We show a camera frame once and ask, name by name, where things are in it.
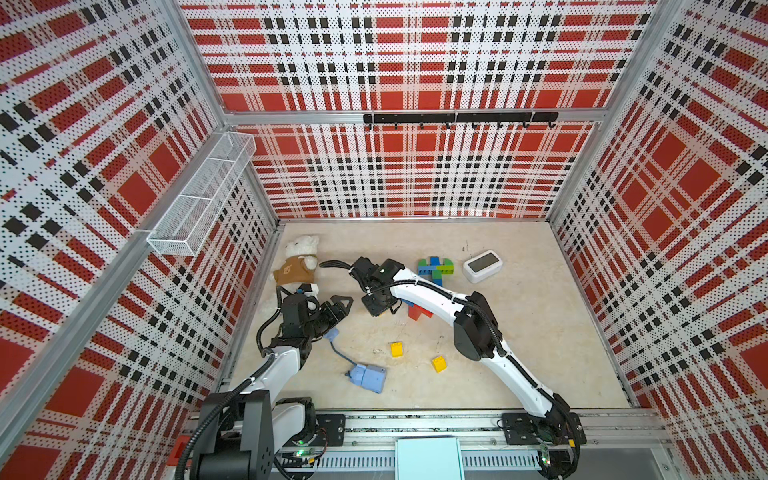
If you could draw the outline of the yellow small lego brick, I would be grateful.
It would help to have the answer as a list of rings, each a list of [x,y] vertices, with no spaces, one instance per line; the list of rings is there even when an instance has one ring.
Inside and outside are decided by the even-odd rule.
[[[436,373],[441,373],[447,369],[447,361],[442,355],[432,358],[431,364]]]

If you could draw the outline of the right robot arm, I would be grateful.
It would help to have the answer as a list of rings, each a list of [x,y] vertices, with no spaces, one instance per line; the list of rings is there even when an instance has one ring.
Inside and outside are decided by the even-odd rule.
[[[346,270],[360,286],[364,293],[362,302],[374,317],[393,311],[396,304],[403,302],[441,318],[452,327],[456,350],[465,358],[487,367],[519,400],[537,438],[574,448],[586,443],[578,415],[513,353],[482,294],[453,292],[393,259],[380,265],[366,257],[360,257],[352,264],[327,260],[319,266]]]

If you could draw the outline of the yellow square lego brick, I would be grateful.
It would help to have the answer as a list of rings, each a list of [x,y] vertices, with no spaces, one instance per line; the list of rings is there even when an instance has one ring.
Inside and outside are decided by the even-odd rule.
[[[400,358],[404,355],[404,347],[401,342],[392,342],[390,344],[390,352],[393,358]]]

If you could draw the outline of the red square lego brick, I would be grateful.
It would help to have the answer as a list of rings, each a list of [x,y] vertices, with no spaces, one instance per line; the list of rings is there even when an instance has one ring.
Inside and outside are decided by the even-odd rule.
[[[408,317],[411,320],[417,321],[421,317],[421,315],[422,315],[422,312],[418,306],[413,305],[408,307]]]

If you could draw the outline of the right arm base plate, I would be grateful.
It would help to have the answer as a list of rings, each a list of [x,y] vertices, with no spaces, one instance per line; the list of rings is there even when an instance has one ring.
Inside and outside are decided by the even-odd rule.
[[[499,428],[508,445],[551,445],[579,446],[587,443],[580,418],[574,412],[568,417],[555,410],[548,417],[540,418],[527,413],[503,413]]]

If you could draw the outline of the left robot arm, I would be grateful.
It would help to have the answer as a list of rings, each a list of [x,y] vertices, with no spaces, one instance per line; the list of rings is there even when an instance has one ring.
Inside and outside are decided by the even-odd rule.
[[[287,442],[315,435],[312,400],[277,397],[304,367],[313,343],[350,314],[353,299],[333,295],[319,302],[310,291],[278,286],[276,300],[256,334],[262,363],[236,387],[204,400],[178,457],[176,479],[267,479]]]

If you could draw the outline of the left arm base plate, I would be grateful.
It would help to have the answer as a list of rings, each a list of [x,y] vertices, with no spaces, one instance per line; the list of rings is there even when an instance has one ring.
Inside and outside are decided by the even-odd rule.
[[[346,416],[344,414],[319,414],[313,422],[291,437],[285,447],[330,446],[344,443]]]

